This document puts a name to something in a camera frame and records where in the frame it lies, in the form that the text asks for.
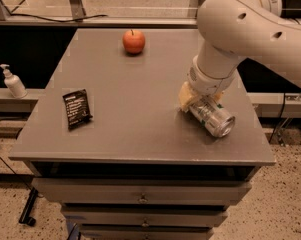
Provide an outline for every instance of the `black stand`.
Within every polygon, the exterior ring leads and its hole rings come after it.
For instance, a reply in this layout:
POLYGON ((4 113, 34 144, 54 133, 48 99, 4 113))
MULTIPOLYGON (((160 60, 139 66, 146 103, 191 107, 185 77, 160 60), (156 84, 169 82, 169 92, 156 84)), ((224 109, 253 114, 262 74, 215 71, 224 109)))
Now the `black stand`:
POLYGON ((29 198, 27 200, 26 206, 24 207, 21 217, 19 219, 20 224, 27 224, 28 226, 33 227, 34 224, 36 223, 36 220, 30 217, 29 215, 33 208, 34 202, 36 201, 37 196, 38 196, 38 190, 32 188, 29 193, 29 198))

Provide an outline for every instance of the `black packet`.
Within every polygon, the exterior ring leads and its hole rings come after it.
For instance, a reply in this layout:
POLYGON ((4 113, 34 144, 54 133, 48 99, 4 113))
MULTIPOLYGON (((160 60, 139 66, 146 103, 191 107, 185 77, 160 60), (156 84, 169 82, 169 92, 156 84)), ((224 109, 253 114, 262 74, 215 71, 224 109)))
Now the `black packet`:
POLYGON ((63 95, 63 100, 66 105, 69 130, 90 121, 92 115, 85 89, 63 95))

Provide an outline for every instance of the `pump bottle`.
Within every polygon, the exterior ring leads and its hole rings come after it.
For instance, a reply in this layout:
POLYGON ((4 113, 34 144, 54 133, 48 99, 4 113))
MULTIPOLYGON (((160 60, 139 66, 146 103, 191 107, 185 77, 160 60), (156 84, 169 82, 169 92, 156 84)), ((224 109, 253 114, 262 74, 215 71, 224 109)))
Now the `pump bottle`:
POLYGON ((10 66, 6 64, 1 64, 0 67, 3 69, 3 74, 5 76, 4 83, 10 90, 13 97, 20 99, 27 95, 27 90, 21 82, 20 78, 13 75, 10 72, 10 66))

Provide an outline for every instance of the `gray tabletop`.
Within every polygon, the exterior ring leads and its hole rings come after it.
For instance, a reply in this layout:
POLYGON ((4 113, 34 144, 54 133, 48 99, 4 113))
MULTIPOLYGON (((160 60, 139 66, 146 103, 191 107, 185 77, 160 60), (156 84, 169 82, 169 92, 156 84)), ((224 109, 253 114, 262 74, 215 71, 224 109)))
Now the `gray tabletop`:
POLYGON ((271 165, 275 159, 237 75, 221 103, 236 116, 216 139, 179 110, 178 93, 202 41, 197 30, 144 29, 142 54, 125 29, 79 29, 21 132, 13 160, 271 165), (86 89, 93 115, 68 130, 62 96, 86 89))

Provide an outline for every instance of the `drawer knob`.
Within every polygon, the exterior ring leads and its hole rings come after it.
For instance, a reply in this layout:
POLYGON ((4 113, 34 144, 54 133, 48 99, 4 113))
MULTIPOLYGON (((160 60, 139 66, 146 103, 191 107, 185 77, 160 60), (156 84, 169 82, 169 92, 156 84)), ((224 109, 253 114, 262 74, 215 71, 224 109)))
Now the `drawer knob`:
POLYGON ((143 228, 147 228, 147 227, 149 227, 150 225, 149 225, 149 223, 147 222, 147 219, 144 219, 144 221, 143 221, 143 223, 141 224, 141 227, 143 227, 143 228))
POLYGON ((147 204, 148 203, 148 199, 146 198, 145 194, 142 194, 138 201, 139 201, 139 204, 147 204))

